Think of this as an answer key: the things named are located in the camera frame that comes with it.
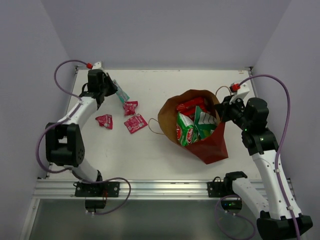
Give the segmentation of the green chips bag back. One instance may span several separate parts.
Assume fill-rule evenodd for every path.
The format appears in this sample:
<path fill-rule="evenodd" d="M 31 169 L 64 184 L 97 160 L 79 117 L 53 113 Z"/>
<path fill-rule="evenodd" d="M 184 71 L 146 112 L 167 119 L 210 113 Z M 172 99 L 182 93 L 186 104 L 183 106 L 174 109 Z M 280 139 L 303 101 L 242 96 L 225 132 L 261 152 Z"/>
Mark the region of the green chips bag back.
<path fill-rule="evenodd" d="M 200 140 L 212 135 L 218 126 L 217 119 L 207 112 L 204 112 L 199 106 L 195 107 L 194 125 L 197 129 Z"/>

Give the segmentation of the red paper bag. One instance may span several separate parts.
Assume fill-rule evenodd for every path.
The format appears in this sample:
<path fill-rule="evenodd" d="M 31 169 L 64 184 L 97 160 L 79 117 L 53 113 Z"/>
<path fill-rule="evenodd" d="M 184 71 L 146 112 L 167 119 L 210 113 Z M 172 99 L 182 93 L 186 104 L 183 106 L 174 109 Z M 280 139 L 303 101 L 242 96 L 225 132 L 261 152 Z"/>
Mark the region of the red paper bag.
<path fill-rule="evenodd" d="M 177 105 L 190 101 L 196 97 L 206 99 L 208 109 L 217 117 L 218 125 L 211 136 L 204 140 L 197 141 L 193 144 L 182 146 L 177 139 L 176 123 L 178 111 Z M 172 143 L 185 149 L 198 157 L 205 164 L 215 163 L 229 157 L 225 142 L 225 123 L 220 120 L 216 111 L 216 105 L 220 102 L 216 95 L 209 90 L 190 89 L 181 95 L 176 95 L 164 103 L 157 115 L 157 122 L 162 131 L 162 135 L 166 136 Z"/>

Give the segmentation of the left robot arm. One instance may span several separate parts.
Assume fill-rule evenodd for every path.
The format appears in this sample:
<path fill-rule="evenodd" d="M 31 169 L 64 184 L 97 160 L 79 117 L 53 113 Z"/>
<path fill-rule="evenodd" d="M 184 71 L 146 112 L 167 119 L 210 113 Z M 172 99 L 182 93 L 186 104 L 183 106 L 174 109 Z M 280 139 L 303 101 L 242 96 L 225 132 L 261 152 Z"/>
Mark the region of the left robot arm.
<path fill-rule="evenodd" d="M 101 107 L 105 97 L 118 90 L 108 73 L 91 69 L 87 73 L 87 90 L 66 116 L 59 122 L 48 123 L 45 133 L 45 153 L 49 163 L 64 170 L 71 170 L 79 180 L 87 183 L 86 190 L 92 196 L 103 193 L 104 184 L 99 170 L 90 165 L 85 157 L 85 145 L 81 130 L 88 119 Z"/>

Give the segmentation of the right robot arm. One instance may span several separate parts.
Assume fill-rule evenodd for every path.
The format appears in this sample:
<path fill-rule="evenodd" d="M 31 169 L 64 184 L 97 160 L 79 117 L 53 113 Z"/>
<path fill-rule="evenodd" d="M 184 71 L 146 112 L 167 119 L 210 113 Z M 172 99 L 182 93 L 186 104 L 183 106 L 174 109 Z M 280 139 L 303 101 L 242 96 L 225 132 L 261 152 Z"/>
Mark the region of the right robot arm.
<path fill-rule="evenodd" d="M 256 218 L 263 240 L 300 239 L 313 222 L 298 207 L 283 172 L 277 139 L 267 128 L 267 102 L 253 97 L 244 103 L 241 98 L 232 100 L 226 96 L 216 109 L 223 122 L 232 121 L 241 129 L 242 143 L 259 171 L 266 197 L 252 186 L 242 171 L 225 175 L 223 192 L 244 201 Z"/>

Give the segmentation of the small red candy packet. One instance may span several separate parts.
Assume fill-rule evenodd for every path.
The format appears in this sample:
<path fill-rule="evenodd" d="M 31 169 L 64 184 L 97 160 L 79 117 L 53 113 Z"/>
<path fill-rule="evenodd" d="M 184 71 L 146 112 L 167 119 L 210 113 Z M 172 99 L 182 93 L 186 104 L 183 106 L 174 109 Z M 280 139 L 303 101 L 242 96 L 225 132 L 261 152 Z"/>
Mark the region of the small red candy packet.
<path fill-rule="evenodd" d="M 138 101 L 126 101 L 123 104 L 124 116 L 133 116 L 133 115 L 135 115 L 137 106 L 138 106 Z"/>

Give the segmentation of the green Chuba chips bag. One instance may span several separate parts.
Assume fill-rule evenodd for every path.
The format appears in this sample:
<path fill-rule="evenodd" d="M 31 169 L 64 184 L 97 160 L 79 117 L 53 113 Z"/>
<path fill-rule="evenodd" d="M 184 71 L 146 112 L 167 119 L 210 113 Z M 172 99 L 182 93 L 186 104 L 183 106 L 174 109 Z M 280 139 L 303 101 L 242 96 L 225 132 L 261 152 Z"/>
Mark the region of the green Chuba chips bag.
<path fill-rule="evenodd" d="M 183 147 L 196 143 L 199 140 L 198 130 L 194 122 L 181 112 L 177 114 L 176 135 L 178 142 Z"/>

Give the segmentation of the teal Fox's candy bag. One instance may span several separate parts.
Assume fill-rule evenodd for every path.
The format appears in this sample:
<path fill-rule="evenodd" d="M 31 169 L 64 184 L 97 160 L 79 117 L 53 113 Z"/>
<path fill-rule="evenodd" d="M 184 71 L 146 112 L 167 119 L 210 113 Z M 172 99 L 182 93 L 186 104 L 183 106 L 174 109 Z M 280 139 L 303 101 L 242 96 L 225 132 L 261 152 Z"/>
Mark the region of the teal Fox's candy bag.
<path fill-rule="evenodd" d="M 119 100 L 121 101 L 121 104 L 123 105 L 125 102 L 127 102 L 130 97 L 127 95 L 127 93 L 120 87 L 118 82 L 116 80 L 112 81 L 115 86 L 117 87 L 116 95 L 118 96 Z"/>

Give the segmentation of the red snack bag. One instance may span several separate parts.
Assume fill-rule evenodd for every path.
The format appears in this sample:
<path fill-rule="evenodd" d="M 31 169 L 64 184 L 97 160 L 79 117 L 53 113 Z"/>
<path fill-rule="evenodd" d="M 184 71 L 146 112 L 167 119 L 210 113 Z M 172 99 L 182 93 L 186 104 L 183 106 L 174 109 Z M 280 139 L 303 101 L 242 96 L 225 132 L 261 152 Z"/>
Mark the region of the red snack bag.
<path fill-rule="evenodd" d="M 204 112 L 208 110 L 208 104 L 204 97 L 196 97 L 189 101 L 179 104 L 176 107 L 176 110 L 183 115 L 194 119 L 196 113 L 196 107 L 200 107 L 200 109 Z"/>

